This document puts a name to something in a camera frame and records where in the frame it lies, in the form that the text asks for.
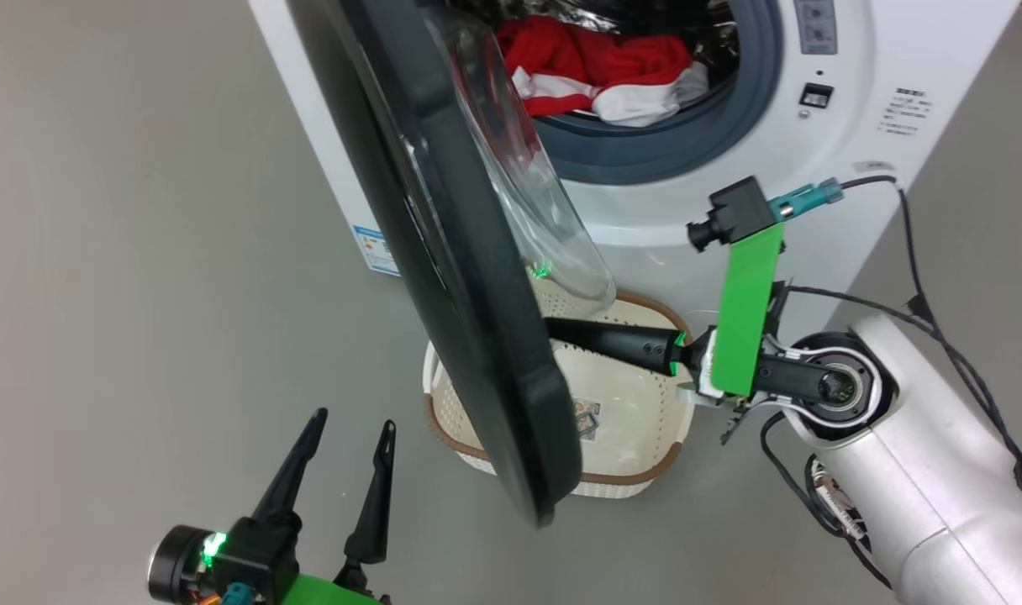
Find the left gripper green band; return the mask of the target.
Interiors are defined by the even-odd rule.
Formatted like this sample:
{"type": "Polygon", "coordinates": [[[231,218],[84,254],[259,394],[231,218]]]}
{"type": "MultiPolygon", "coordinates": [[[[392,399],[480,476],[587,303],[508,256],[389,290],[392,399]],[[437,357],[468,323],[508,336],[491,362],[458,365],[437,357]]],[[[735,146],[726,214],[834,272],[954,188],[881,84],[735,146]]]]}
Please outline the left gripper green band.
{"type": "MultiPolygon", "coordinates": [[[[303,521],[294,508],[308,463],[318,452],[327,417],[328,409],[319,408],[308,418],[301,434],[258,502],[252,514],[257,524],[300,531],[303,521]]],[[[333,581],[299,575],[281,604],[387,604],[387,595],[377,597],[368,589],[362,566],[375,566],[387,559],[396,440],[397,426],[389,418],[373,453],[373,475],[360,517],[345,543],[345,565],[333,581]]]]}

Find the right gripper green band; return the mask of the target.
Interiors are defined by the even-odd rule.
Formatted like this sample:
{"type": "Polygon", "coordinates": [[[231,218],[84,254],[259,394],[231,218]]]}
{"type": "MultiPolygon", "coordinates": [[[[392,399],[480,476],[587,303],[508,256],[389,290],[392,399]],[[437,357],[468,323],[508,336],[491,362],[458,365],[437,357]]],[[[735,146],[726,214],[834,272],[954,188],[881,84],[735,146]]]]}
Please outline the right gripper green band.
{"type": "Polygon", "coordinates": [[[677,399],[689,413],[726,395],[750,395],[784,230],[784,224],[775,224],[729,245],[719,310],[709,336],[691,342],[682,330],[569,318],[547,318],[548,334],[658,375],[676,376],[684,366],[694,378],[677,386],[677,399]]]}

